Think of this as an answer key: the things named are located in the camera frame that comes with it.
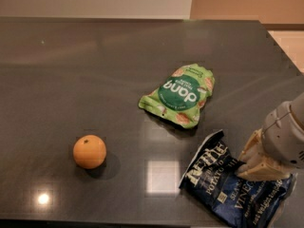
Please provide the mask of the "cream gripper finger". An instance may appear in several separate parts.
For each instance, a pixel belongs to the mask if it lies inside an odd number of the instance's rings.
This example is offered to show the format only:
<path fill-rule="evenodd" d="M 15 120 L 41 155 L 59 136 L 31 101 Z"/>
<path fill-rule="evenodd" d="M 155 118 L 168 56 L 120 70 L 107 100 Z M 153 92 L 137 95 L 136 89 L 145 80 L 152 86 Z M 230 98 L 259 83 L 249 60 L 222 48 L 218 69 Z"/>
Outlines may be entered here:
<path fill-rule="evenodd" d="M 245 144 L 238 159 L 247 165 L 258 165 L 264 155 L 261 141 L 261 130 L 256 130 Z"/>
<path fill-rule="evenodd" d="M 243 165 L 237 170 L 238 177 L 247 181 L 276 181 L 291 176 L 291 169 L 274 159 L 255 154 L 243 155 L 240 160 Z"/>

